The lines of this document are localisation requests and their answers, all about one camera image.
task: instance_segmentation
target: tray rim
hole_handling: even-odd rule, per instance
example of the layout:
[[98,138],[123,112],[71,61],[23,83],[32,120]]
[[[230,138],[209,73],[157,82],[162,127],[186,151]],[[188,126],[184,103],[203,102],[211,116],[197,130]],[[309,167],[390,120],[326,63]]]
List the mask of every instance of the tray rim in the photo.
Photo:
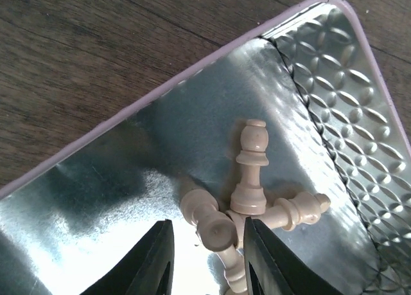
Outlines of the tray rim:
[[131,115],[133,115],[135,112],[141,110],[143,107],[146,107],[148,104],[152,103],[157,98],[166,94],[168,91],[173,89],[177,84],[194,75],[197,71],[205,68],[209,64],[212,64],[214,61],[225,56],[232,50],[240,47],[247,41],[259,37],[262,34],[272,30],[276,26],[279,26],[281,23],[287,21],[289,18],[298,14],[302,10],[309,8],[315,4],[321,3],[329,3],[337,6],[339,9],[343,11],[345,16],[351,22],[354,31],[358,36],[360,45],[363,48],[365,55],[371,64],[373,76],[377,81],[376,85],[381,90],[381,92],[383,92],[383,95],[389,105],[390,113],[394,118],[394,121],[396,122],[397,126],[399,127],[399,131],[403,137],[403,141],[405,142],[408,155],[411,156],[411,146],[408,142],[407,134],[405,133],[405,130],[401,124],[401,120],[399,119],[398,113],[389,94],[387,85],[385,84],[382,73],[378,67],[377,61],[372,53],[371,47],[360,24],[360,20],[357,14],[355,13],[353,7],[346,0],[305,0],[295,6],[290,7],[289,9],[285,10],[283,13],[274,17],[273,19],[264,22],[263,24],[248,31],[247,33],[243,34],[242,36],[238,37],[232,42],[226,44],[225,46],[211,53],[210,55],[204,57],[203,59],[188,67],[183,72],[175,75],[173,78],[169,79],[167,82],[163,83],[159,87],[156,87],[154,90],[150,91],[148,94],[144,95],[142,98],[138,99],[133,104],[129,105],[128,107],[125,107],[124,109],[121,109],[117,114],[113,115],[113,117],[109,118],[107,121],[101,122],[99,125],[97,125],[84,136],[66,145],[54,156],[51,156],[49,159],[41,162],[39,165],[31,169],[29,172],[25,173],[20,178],[2,187],[0,189],[0,200],[7,197],[19,188],[22,188],[24,185],[28,184],[32,180],[36,179],[38,176],[42,175],[44,172],[47,172],[49,169],[53,168],[59,162],[73,155],[75,152],[79,151],[81,148],[85,147],[86,145],[94,141],[96,138],[100,137],[101,135],[103,135],[104,133],[106,133],[107,131],[109,131],[110,129],[112,129],[113,127],[115,127]]

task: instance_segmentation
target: chess piece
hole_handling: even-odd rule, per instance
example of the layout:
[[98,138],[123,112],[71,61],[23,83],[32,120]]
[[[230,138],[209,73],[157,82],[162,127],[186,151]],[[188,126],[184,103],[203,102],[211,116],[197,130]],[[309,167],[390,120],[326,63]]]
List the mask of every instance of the chess piece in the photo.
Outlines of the chess piece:
[[262,215],[267,200],[259,182],[261,166],[268,165],[265,149],[268,146],[268,133],[262,120],[247,120],[241,133],[242,151],[236,161],[241,164],[241,181],[231,195],[232,211],[244,215]]
[[[261,220],[270,229],[283,228],[286,231],[291,231],[298,224],[318,222],[321,214],[327,211],[330,205],[331,201],[325,194],[312,195],[308,192],[300,192],[290,200],[277,199],[274,206],[268,208],[263,215],[254,215],[251,218]],[[228,210],[226,214],[236,225],[238,235],[236,247],[242,248],[244,224],[247,216],[232,210]]]
[[235,294],[246,292],[247,277],[245,276],[243,255],[234,246],[230,246],[228,249],[216,254],[224,264],[224,277],[232,292]]
[[236,226],[218,211],[217,200],[208,191],[196,188],[185,194],[180,210],[185,220],[197,227],[197,235],[208,250],[220,252],[236,245]]

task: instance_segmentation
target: pink edge trim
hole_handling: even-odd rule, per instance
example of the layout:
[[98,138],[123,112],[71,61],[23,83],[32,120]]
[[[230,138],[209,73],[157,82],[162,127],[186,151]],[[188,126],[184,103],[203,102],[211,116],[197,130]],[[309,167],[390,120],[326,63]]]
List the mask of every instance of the pink edge trim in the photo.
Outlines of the pink edge trim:
[[[390,102],[390,106],[391,106],[390,109],[392,111],[392,115],[395,117],[397,123],[400,123],[398,114],[395,111],[395,108],[393,107],[391,97],[388,93],[387,86],[385,85],[382,79],[382,75],[380,73],[380,70],[378,69],[378,65],[375,61],[372,51],[367,43],[367,39],[365,38],[360,22],[354,10],[351,8],[351,6],[344,0],[305,0],[301,2],[300,4],[297,4],[287,9],[286,11],[284,11],[282,14],[278,15],[277,17],[274,17],[273,19],[267,22],[264,22],[262,25],[258,26],[257,28],[254,28],[253,30],[248,31],[246,34],[228,43],[222,48],[218,49],[214,53],[208,55],[207,57],[203,58],[196,64],[192,65],[191,67],[187,68],[183,72],[174,76],[173,78],[168,80],[166,83],[160,85],[159,87],[157,87],[156,89],[154,89],[153,91],[151,91],[150,93],[148,93],[147,95],[139,99],[138,101],[134,102],[132,105],[125,107],[124,109],[119,111],[116,115],[114,115],[107,121],[100,123],[96,128],[91,130],[86,135],[82,136],[80,139],[77,139],[76,141],[70,143],[69,145],[64,147],[61,151],[59,151],[57,154],[55,154],[51,158],[40,163],[38,166],[30,170],[28,173],[24,174],[22,177],[12,181],[11,183],[7,184],[2,189],[0,189],[0,199],[11,194],[13,191],[21,188],[25,184],[28,184],[30,181],[34,180],[36,177],[48,171],[50,168],[53,168],[57,163],[73,155],[75,152],[77,152],[78,150],[80,150],[81,148],[89,144],[90,142],[92,142],[94,139],[100,137],[102,134],[106,133],[108,130],[115,127],[117,124],[121,123],[123,120],[127,119],[128,117],[133,115],[135,112],[137,112],[138,110],[148,105],[150,102],[154,101],[158,97],[167,93],[170,89],[175,87],[181,81],[195,74],[198,70],[203,69],[208,64],[214,62],[220,57],[223,57],[224,55],[228,54],[230,51],[246,43],[248,40],[257,37],[261,35],[262,33],[265,33],[268,30],[271,30],[272,28],[286,21],[293,15],[299,13],[301,10],[313,4],[316,4],[316,3],[326,3],[329,1],[335,4],[336,6],[338,6],[339,8],[341,8],[345,12],[349,20],[353,23],[354,29],[359,35],[360,42],[366,52],[366,55],[372,63],[372,67],[374,68],[373,73],[375,74],[376,79],[379,81],[378,85],[381,86],[381,88],[384,90],[385,96],[387,97],[387,100]],[[406,136],[405,131],[403,130],[402,126],[401,125],[399,126],[401,128],[401,133],[403,134],[403,136]],[[409,153],[411,153],[410,145],[408,143],[407,143],[407,149]]]

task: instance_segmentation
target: wood grain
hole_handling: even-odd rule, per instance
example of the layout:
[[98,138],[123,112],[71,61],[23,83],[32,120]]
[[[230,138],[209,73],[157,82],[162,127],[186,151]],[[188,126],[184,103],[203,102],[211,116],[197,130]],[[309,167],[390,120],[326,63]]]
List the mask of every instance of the wood grain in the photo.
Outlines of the wood grain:
[[[302,0],[0,0],[0,186]],[[348,0],[411,133],[410,0]]]

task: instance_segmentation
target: textured metal panel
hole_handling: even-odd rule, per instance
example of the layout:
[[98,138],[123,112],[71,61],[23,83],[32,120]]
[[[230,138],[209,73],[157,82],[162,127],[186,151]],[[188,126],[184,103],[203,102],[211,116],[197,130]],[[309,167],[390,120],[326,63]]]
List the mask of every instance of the textured metal panel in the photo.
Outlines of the textured metal panel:
[[173,294],[223,294],[221,263],[182,218],[179,197],[194,181],[227,200],[239,179],[235,157],[247,118],[267,122],[267,195],[302,186],[332,202],[318,224],[277,235],[344,294],[363,291],[377,275],[377,251],[280,54],[263,39],[210,64],[2,199],[2,291],[78,294],[156,220],[171,219]]
[[349,19],[324,3],[265,38],[281,52],[387,263],[381,270],[394,280],[378,282],[369,292],[404,294],[411,282],[411,161],[390,102]]

